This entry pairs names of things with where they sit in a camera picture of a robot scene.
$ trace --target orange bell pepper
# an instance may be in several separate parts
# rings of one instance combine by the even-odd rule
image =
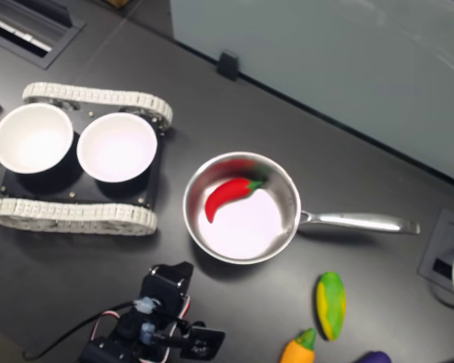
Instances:
[[[293,339],[282,353],[279,363],[313,363],[315,361],[314,342],[316,332],[308,329],[298,338]]]

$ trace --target toy vegetable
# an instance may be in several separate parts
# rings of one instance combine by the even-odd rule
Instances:
[[[338,338],[345,316],[345,291],[340,277],[326,272],[316,287],[316,311],[323,333],[329,340]]]
[[[383,352],[370,352],[368,355],[362,358],[360,361],[356,361],[356,363],[391,363],[392,361]]]
[[[234,178],[217,187],[217,189],[209,195],[207,202],[205,202],[205,214],[207,215],[208,221],[210,223],[213,222],[215,212],[223,204],[251,195],[252,192],[262,184],[262,181]]]
[[[315,361],[314,342],[316,332],[308,329],[298,338],[293,339],[282,353],[279,363],[313,363]]]

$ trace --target saucepan handle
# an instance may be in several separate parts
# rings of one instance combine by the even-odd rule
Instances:
[[[302,224],[336,225],[358,228],[368,231],[419,234],[421,229],[417,222],[407,221],[393,216],[372,213],[323,213],[313,214],[301,211]]]

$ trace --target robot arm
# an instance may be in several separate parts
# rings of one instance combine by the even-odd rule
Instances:
[[[186,359],[211,360],[225,333],[205,324],[183,320],[193,265],[157,265],[145,277],[139,300],[122,315],[109,337],[92,337],[79,357],[80,363],[149,363],[166,361],[170,348],[181,349]],[[181,337],[173,337],[178,328]]]

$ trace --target toy mango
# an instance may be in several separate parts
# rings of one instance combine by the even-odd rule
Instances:
[[[298,338],[293,339],[282,353],[279,363],[313,363],[315,361],[314,342],[316,332],[308,329]]]
[[[334,272],[326,272],[319,279],[316,312],[325,336],[328,340],[336,340],[345,316],[345,291],[340,277]]]

